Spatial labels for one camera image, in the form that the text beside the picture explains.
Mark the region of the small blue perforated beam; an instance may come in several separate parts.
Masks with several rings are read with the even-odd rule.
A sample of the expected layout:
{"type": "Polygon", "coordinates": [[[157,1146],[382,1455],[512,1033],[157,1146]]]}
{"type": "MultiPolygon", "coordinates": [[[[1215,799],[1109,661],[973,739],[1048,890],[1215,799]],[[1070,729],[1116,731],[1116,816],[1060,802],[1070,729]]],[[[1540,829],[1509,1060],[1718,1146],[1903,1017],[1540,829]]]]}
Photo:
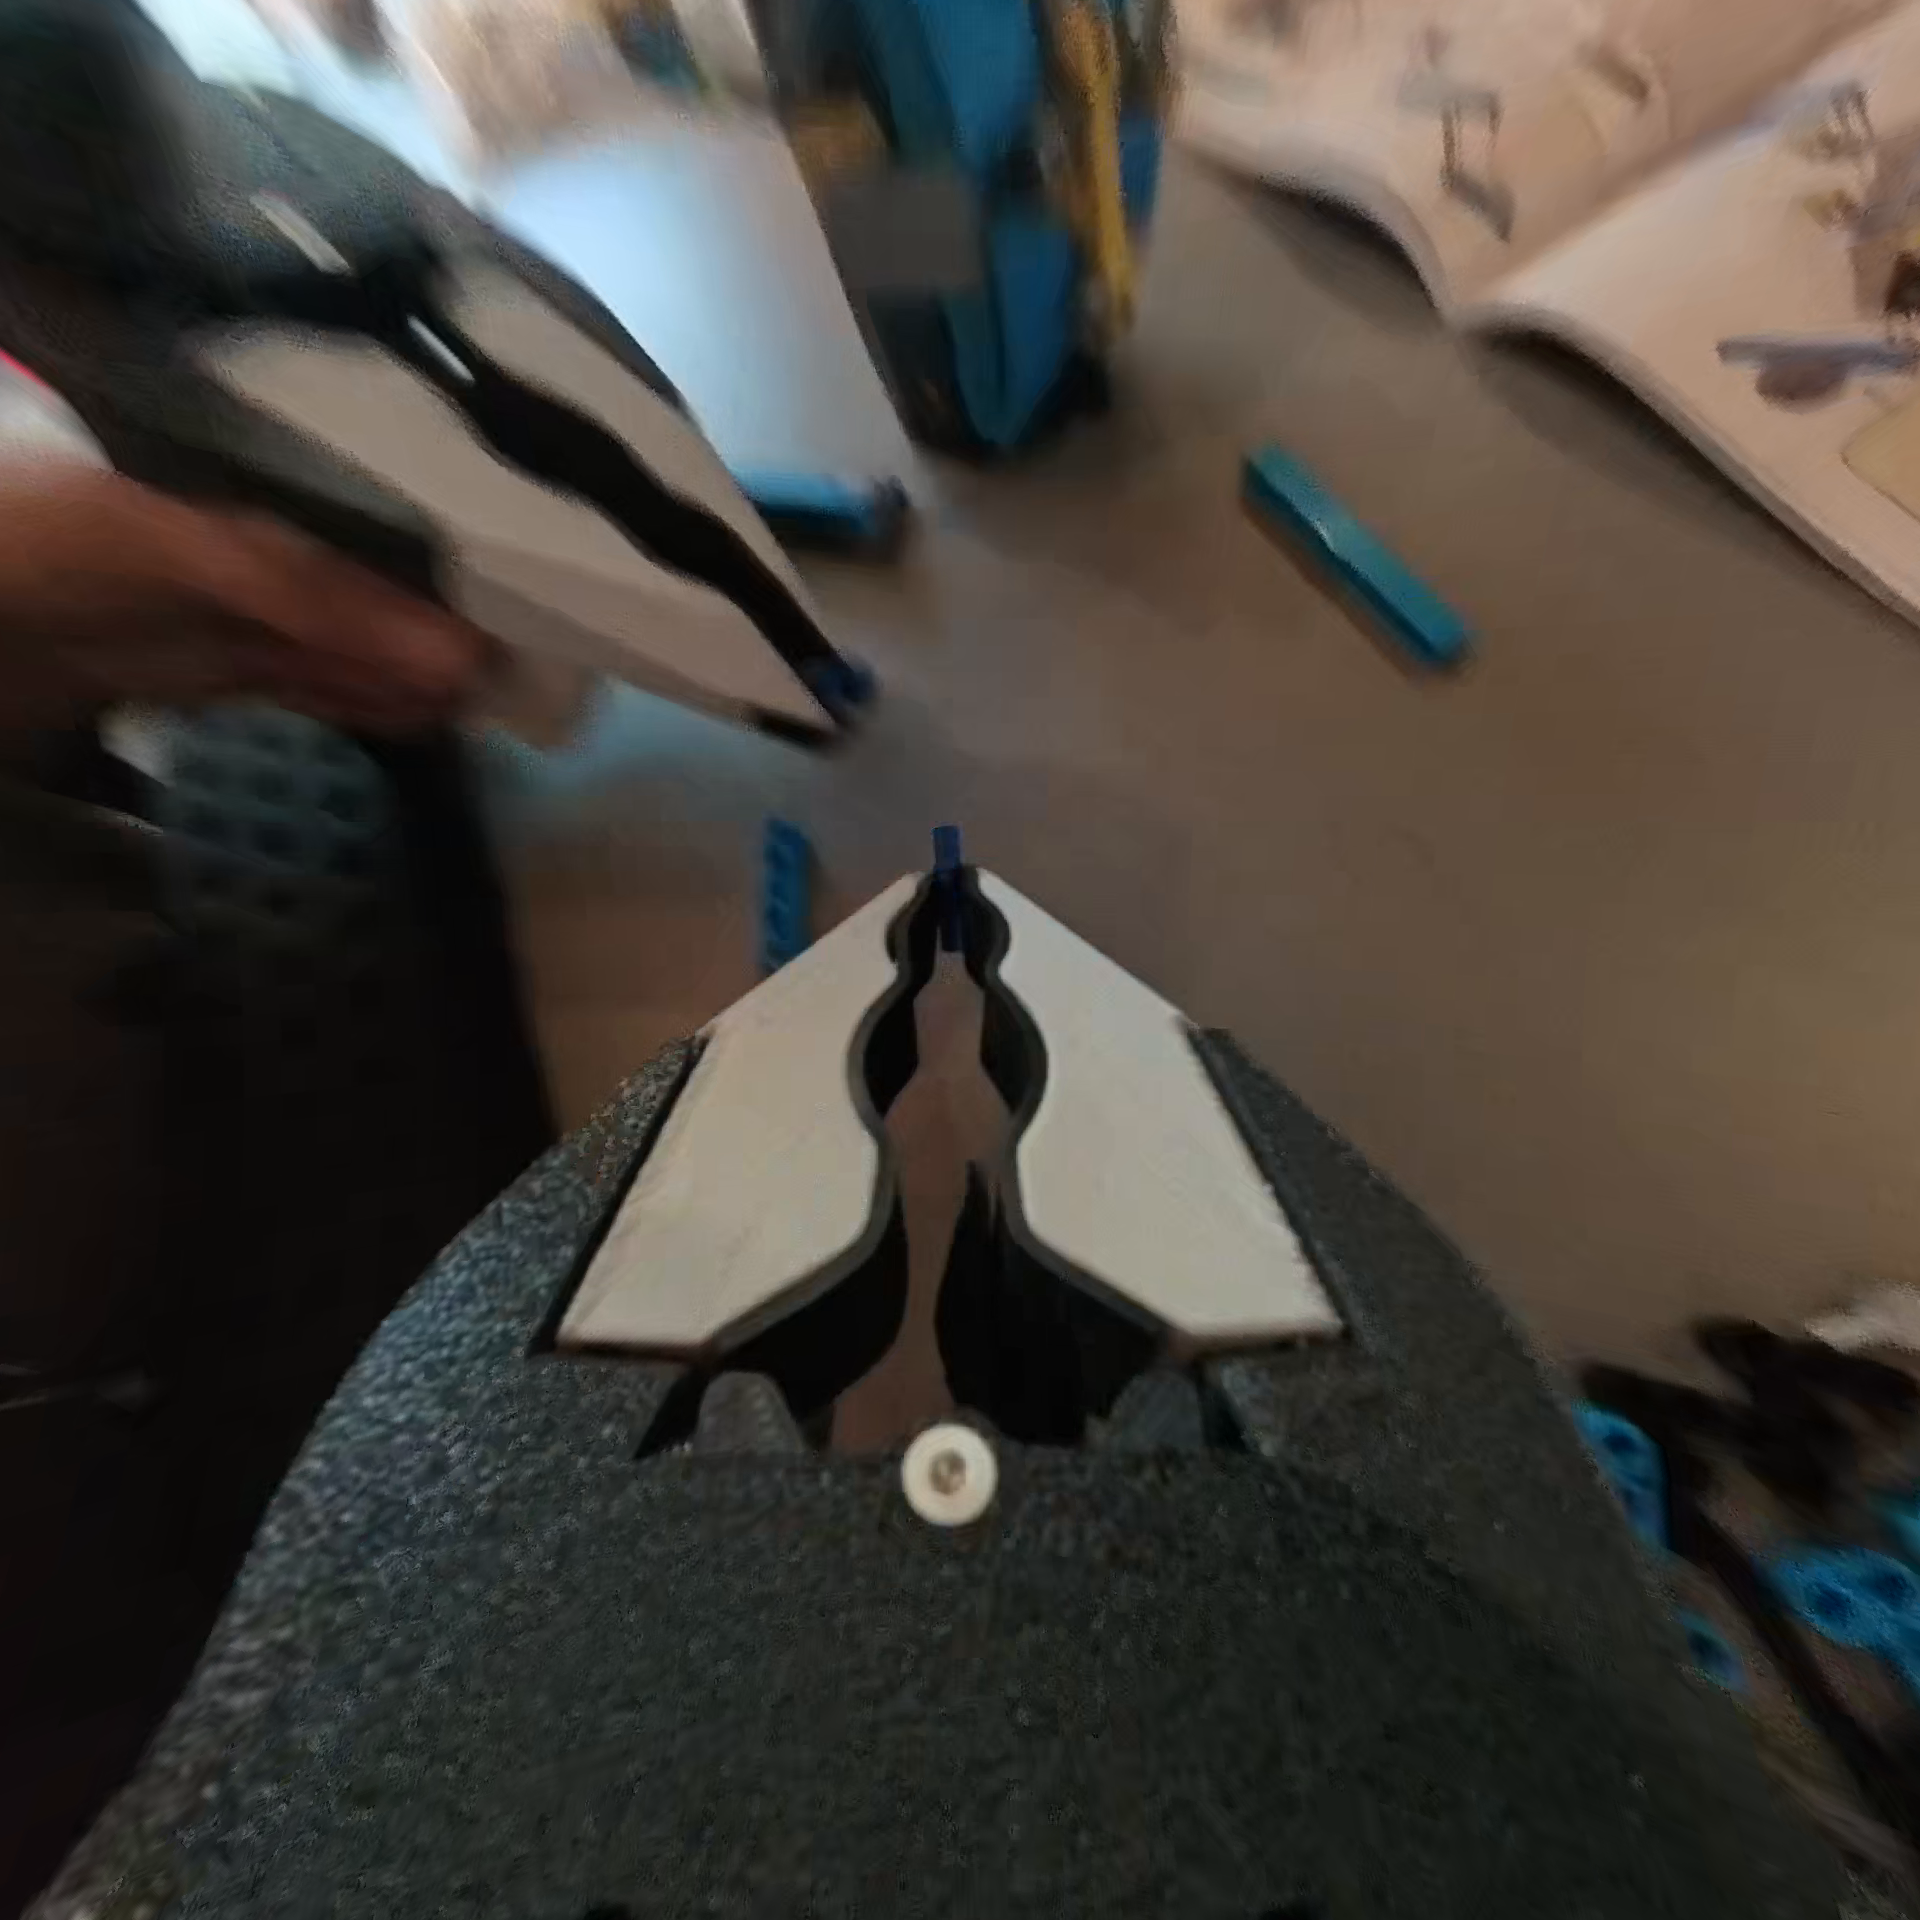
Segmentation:
{"type": "Polygon", "coordinates": [[[792,965],[814,939],[814,882],[817,859],[807,833],[767,818],[758,842],[758,972],[792,965]]]}

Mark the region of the black perforated office chair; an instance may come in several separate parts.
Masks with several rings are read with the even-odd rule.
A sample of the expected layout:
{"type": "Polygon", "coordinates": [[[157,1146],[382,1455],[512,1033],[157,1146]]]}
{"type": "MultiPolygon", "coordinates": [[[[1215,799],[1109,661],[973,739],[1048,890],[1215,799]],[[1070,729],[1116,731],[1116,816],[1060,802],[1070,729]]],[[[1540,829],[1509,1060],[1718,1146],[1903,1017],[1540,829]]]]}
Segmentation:
{"type": "Polygon", "coordinates": [[[399,1297],[554,1140],[466,752],[5,768],[1,1905],[134,1772],[399,1297]]]}

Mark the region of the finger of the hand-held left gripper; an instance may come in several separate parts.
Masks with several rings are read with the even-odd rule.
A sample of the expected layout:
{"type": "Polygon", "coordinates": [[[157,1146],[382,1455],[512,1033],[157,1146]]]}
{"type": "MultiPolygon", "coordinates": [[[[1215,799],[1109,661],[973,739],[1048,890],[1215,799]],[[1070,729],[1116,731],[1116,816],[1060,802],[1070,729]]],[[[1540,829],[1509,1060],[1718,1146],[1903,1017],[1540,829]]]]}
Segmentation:
{"type": "Polygon", "coordinates": [[[314,505],[423,559],[440,604],[502,665],[478,711],[527,739],[562,736],[576,682],[622,682],[730,724],[826,744],[832,711],[735,595],[654,559],[588,501],[510,469],[430,373],[383,345],[303,327],[221,327],[199,373],[293,435],[314,505]]]}
{"type": "Polygon", "coordinates": [[[826,650],[815,607],[669,383],[570,287],[480,257],[437,272],[454,403],[510,469],[591,504],[685,576],[724,588],[790,665],[826,650]]]}

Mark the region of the pile of building pieces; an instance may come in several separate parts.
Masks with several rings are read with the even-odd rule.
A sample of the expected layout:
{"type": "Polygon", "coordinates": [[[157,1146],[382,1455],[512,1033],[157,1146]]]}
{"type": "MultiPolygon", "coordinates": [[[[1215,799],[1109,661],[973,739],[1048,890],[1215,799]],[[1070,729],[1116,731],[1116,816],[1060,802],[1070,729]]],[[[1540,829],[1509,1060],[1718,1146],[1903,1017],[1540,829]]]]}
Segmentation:
{"type": "Polygon", "coordinates": [[[1778,1732],[1788,1779],[1914,1855],[1914,1287],[1775,1331],[1690,1325],[1717,1386],[1590,1361],[1572,1403],[1694,1666],[1778,1732]]]}

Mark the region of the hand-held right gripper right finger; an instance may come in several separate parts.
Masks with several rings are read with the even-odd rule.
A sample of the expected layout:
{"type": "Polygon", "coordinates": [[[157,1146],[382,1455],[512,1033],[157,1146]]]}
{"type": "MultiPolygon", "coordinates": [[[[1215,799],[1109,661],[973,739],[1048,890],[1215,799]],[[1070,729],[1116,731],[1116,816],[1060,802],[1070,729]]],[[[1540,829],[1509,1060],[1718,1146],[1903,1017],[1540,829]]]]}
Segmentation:
{"type": "Polygon", "coordinates": [[[1183,1354],[1338,1338],[1189,1017],[1000,876],[965,905],[1017,1244],[1183,1354]]]}

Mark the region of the person's left hand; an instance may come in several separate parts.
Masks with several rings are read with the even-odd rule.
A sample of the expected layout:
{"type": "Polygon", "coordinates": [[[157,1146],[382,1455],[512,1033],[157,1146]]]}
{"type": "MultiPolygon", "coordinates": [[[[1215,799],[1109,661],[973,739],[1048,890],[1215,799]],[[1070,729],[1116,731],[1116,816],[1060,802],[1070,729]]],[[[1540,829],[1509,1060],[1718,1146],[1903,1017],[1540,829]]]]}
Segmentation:
{"type": "Polygon", "coordinates": [[[82,464],[1,485],[1,721],[273,704],[346,729],[454,715],[496,661],[462,617],[272,519],[82,464]]]}

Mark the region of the instruction booklet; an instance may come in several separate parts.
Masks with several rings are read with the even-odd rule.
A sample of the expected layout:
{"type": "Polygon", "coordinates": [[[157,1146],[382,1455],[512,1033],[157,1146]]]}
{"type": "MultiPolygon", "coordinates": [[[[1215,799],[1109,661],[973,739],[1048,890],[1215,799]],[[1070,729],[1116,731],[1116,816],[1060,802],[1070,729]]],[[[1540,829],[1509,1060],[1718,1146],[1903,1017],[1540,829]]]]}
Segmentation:
{"type": "Polygon", "coordinates": [[[1390,236],[1917,613],[1917,5],[1178,5],[1198,154],[1390,236]]]}

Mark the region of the thick teal perforated beam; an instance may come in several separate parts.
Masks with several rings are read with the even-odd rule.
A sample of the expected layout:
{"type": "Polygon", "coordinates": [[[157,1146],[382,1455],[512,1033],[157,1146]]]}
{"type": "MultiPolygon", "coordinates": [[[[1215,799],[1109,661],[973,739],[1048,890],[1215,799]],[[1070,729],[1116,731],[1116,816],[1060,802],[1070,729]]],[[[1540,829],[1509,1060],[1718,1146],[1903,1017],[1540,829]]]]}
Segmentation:
{"type": "Polygon", "coordinates": [[[1469,661],[1472,624],[1309,466],[1279,447],[1255,448],[1240,458],[1239,491],[1248,512],[1405,661],[1422,671],[1469,661]]]}

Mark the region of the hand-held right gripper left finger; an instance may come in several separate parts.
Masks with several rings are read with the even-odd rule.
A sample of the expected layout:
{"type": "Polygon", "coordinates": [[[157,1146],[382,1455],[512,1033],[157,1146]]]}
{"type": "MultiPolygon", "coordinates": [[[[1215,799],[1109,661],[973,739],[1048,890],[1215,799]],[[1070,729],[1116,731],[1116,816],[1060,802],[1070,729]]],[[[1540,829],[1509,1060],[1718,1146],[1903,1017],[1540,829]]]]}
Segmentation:
{"type": "Polygon", "coordinates": [[[701,1029],[558,1349],[716,1359],[877,1251],[936,919],[933,877],[897,877],[701,1029]]]}

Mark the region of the blue toy robot model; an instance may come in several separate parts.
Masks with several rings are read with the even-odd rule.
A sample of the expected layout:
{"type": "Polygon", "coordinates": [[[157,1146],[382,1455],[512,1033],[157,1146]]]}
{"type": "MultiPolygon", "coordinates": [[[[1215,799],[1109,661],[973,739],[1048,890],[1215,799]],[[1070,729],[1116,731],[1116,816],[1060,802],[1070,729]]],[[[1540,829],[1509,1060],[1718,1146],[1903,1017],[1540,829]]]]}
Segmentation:
{"type": "Polygon", "coordinates": [[[775,120],[908,436],[1000,463],[1110,395],[1170,5],[749,5],[775,120]]]}

